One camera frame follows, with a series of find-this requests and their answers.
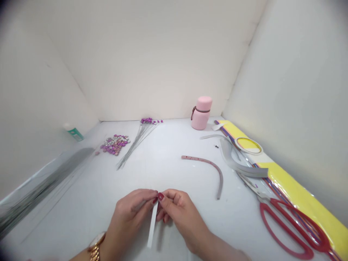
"white backdrop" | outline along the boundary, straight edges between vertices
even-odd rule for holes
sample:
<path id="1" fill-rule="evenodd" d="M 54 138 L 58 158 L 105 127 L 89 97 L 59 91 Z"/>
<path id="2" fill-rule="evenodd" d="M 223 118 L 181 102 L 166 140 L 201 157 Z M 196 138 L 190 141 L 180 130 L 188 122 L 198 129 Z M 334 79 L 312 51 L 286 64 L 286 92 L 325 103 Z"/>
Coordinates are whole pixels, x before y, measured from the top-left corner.
<path id="1" fill-rule="evenodd" d="M 99 120 L 220 116 L 267 0 L 35 1 Z"/>
<path id="2" fill-rule="evenodd" d="M 64 123 L 98 123 L 29 2 L 14 2 L 0 28 L 0 200 L 76 143 Z"/>
<path id="3" fill-rule="evenodd" d="M 272 1 L 223 112 L 346 226 L 347 72 L 347 1 Z"/>

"bead pile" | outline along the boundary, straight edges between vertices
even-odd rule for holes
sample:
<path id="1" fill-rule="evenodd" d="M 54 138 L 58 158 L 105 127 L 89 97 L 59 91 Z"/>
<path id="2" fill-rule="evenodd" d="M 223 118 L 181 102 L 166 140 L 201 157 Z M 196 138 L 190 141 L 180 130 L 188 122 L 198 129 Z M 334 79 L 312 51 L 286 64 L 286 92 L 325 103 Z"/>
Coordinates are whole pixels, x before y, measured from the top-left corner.
<path id="1" fill-rule="evenodd" d="M 103 152 L 108 152 L 112 155 L 118 156 L 122 147 L 130 143 L 128 136 L 122 136 L 115 134 L 113 137 L 107 138 L 104 142 L 104 145 L 101 145 L 100 148 Z"/>

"painted fingernail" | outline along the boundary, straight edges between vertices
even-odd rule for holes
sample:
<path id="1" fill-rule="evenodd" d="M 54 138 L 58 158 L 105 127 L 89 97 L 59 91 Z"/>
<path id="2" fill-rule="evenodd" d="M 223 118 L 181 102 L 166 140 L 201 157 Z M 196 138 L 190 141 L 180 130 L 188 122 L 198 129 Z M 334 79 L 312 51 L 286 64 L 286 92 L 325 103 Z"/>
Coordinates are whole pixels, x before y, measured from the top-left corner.
<path id="1" fill-rule="evenodd" d="M 160 200 L 160 201 L 162 201 L 162 199 L 164 198 L 164 195 L 160 192 L 160 193 L 158 193 L 158 199 Z"/>

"scissors handle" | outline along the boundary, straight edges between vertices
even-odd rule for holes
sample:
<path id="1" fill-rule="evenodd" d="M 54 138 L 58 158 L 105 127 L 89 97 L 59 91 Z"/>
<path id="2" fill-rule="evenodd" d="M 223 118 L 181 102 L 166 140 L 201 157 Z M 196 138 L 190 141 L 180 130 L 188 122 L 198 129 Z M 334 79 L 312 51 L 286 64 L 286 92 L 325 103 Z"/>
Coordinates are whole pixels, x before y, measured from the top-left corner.
<path id="1" fill-rule="evenodd" d="M 284 222 L 273 212 L 273 210 L 266 204 L 266 203 L 260 203 L 260 211 L 261 211 L 261 217 L 262 220 L 264 221 L 266 228 L 268 230 L 268 232 L 271 234 L 271 236 L 273 237 L 273 239 L 286 251 L 288 252 L 290 255 L 297 257 L 298 259 L 302 259 L 302 260 L 310 260 L 314 257 L 314 253 L 313 250 L 306 245 L 294 232 L 291 231 L 291 229 L 289 229 Z M 292 251 L 291 249 L 289 249 L 286 245 L 284 245 L 278 238 L 277 236 L 273 233 L 271 227 L 269 226 L 266 217 L 265 217 L 265 212 L 268 212 L 268 214 L 271 215 L 271 217 L 287 232 L 288 235 L 290 235 L 304 250 L 304 253 L 297 253 Z"/>
<path id="2" fill-rule="evenodd" d="M 303 238 L 308 242 L 308 244 L 315 250 L 319 252 L 327 252 L 330 250 L 330 241 L 326 236 L 325 232 L 315 223 L 310 217 L 301 212 L 299 209 L 286 204 L 283 201 L 271 198 L 271 204 L 287 219 L 291 222 L 291 224 L 297 229 L 298 232 L 301 233 Z M 319 243 L 317 244 L 305 230 L 303 230 L 299 224 L 289 215 L 288 212 L 283 209 L 280 204 L 285 205 L 287 209 L 295 211 L 302 219 L 306 220 L 311 226 L 316 230 L 319 238 Z"/>
<path id="3" fill-rule="evenodd" d="M 315 250 L 317 251 L 320 251 L 320 252 L 327 252 L 329 251 L 330 249 L 330 242 L 329 242 L 329 239 L 327 238 L 326 234 L 324 233 L 324 231 L 311 219 L 309 218 L 307 215 L 305 215 L 304 213 L 302 213 L 300 210 L 298 210 L 297 208 L 289 205 L 289 204 L 286 204 L 285 202 L 282 202 L 280 200 L 277 200 L 277 199 L 274 199 L 274 198 L 271 198 L 270 200 L 271 204 L 296 228 L 296 230 L 304 237 L 304 239 L 309 243 L 309 245 L 314 248 Z M 292 211 L 295 211 L 300 217 L 302 217 L 303 219 L 305 219 L 308 223 L 311 224 L 312 227 L 315 228 L 315 230 L 317 231 L 318 233 L 318 237 L 319 237 L 319 244 L 317 244 L 308 234 L 306 231 L 304 231 L 300 226 L 299 224 L 297 224 L 297 222 L 280 206 L 280 204 L 282 205 L 285 205 L 287 207 L 287 209 L 289 210 L 292 210 Z M 296 255 L 293 255 L 293 256 L 296 256 L 298 257 L 298 255 L 300 255 L 301 257 L 298 257 L 298 258 L 301 258 L 302 257 L 309 257 L 309 255 L 307 256 L 306 255 L 306 248 L 308 248 L 308 246 L 297 236 L 295 235 L 284 223 L 283 221 L 270 209 L 270 207 L 265 204 L 265 203 L 261 203 L 260 204 L 260 211 L 261 211 L 261 216 L 262 216 L 262 219 L 268 229 L 268 231 L 271 233 L 271 235 L 273 236 L 273 238 L 277 241 L 277 243 L 279 243 L 280 246 L 283 247 L 283 249 L 285 249 L 288 253 L 290 254 L 296 254 Z M 304 248 L 305 250 L 305 256 L 302 256 L 304 254 L 298 254 L 298 253 L 295 253 L 293 251 L 291 251 L 290 249 L 288 249 L 286 246 L 284 246 L 278 239 L 277 237 L 275 236 L 275 234 L 271 231 L 268 223 L 267 223 L 267 220 L 265 218 L 265 214 L 264 214 L 264 211 L 267 211 L 276 221 L 277 223 L 293 238 L 296 240 L 296 242 L 302 247 Z"/>

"paper scrap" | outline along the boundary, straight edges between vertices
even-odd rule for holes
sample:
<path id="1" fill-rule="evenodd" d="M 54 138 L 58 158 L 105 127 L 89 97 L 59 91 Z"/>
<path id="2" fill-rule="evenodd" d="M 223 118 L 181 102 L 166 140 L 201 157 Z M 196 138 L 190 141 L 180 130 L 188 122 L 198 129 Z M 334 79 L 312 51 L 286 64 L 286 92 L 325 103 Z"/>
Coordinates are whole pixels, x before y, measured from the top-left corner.
<path id="1" fill-rule="evenodd" d="M 153 209 L 152 209 L 152 218 L 151 218 L 151 225 L 150 225 L 150 232 L 149 232 L 149 239 L 148 239 L 148 248 L 152 247 L 152 239 L 153 239 L 153 232 L 155 231 L 157 208 L 158 208 L 158 201 L 156 202 L 156 204 L 153 206 Z"/>

